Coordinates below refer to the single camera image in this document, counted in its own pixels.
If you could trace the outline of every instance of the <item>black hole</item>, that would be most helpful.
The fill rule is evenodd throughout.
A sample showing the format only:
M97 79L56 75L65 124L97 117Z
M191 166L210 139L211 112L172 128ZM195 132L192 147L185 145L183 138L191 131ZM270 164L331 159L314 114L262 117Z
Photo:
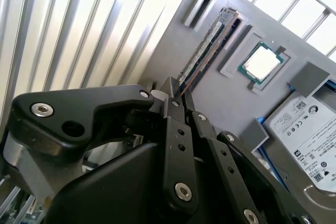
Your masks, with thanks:
M48 111L48 108L45 107L45 106L40 106L40 107L38 107L37 110L43 113L43 112L47 112L47 111Z
M290 220L294 223L294 224L300 224L300 219L298 217L295 216L295 214L290 213L289 214Z
M182 135L182 136L184 135L184 131L182 131L180 129L178 129L177 132L179 132L179 134Z
M182 152L185 151L185 147L183 144L179 144L178 147Z
M195 27L198 20L202 17L202 15L204 14L206 8L208 7L208 5L210 4L211 0L203 0L200 8L198 9L195 17L193 18L193 21L191 21L191 27Z
M254 221L254 217L253 217L252 214L249 214L249 215L248 215L248 218L249 218L251 221Z
M228 167L227 169L229 170L230 173L232 174L235 173L235 170L233 170L231 167Z
M66 121L62 124L62 130L65 134L72 137L80 137L84 134L84 127L75 121Z
M181 194L183 194L184 196L187 196L188 195L188 191L184 188L180 188L180 192Z

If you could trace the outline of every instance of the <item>mounting hole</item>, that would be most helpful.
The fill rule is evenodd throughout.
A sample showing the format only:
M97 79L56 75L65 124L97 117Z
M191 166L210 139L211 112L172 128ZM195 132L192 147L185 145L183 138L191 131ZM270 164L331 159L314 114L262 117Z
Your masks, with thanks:
M180 106L180 104L179 104L178 102L176 102L176 101L172 101L172 103L173 103L176 107L179 107L179 106Z
M140 95L142 95L145 98L149 97L149 94L146 91L144 91L144 90L140 90Z
M62 130L65 134L72 137L80 137L84 134L84 127L75 121L66 121L62 124Z
M183 144L179 144L178 147L182 152L185 151L185 147Z
M181 136L184 135L184 131L182 131L182 130L180 130L180 129L178 129L177 132L178 132Z
M232 174L235 173L235 170L233 170L231 167L228 167L227 169L229 170L230 173Z

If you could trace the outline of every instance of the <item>processor chip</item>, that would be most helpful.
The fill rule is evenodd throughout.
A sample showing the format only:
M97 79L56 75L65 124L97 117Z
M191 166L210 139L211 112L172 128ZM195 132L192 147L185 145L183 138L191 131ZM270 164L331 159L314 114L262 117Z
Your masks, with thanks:
M282 62L283 59L280 56L264 43L260 43L240 65L238 70L256 83L261 84Z

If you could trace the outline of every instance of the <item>hard drive label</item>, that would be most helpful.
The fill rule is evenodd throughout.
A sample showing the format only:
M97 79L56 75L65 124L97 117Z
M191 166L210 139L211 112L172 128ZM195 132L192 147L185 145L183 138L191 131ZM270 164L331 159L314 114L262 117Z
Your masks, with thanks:
M336 114L296 92L269 126L315 186L335 193Z

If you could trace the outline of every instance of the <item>metal bolt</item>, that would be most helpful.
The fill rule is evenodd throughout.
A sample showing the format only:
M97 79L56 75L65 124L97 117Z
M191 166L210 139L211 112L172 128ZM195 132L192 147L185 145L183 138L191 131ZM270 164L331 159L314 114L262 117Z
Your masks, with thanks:
M308 219L307 216L301 215L301 218L303 219L303 221L304 221L305 224L311 224L311 222L310 222L310 220Z
M259 224L259 220L258 220L257 216L251 210L245 209L244 210L244 215L245 215L245 218L247 219L249 224Z
M30 110L36 116L41 118L46 118L51 116L54 112L54 109L47 103L35 103L31 106Z
M231 136L230 134L227 134L226 136L231 142L235 141L235 138L233 136Z
M140 95L142 95L145 98L149 97L149 94L147 92L143 91L143 90L140 91Z
M200 119L202 119L202 121L206 121L206 117L205 117L204 115L202 115L202 114L198 114L198 117L199 117Z
M180 106L180 104L179 104L178 102L176 102L176 101L172 101L172 103L173 103L176 107L179 107L179 106Z
M175 192L178 198L180 198L183 201L190 201L192 198L190 188L184 183L177 183L175 185Z

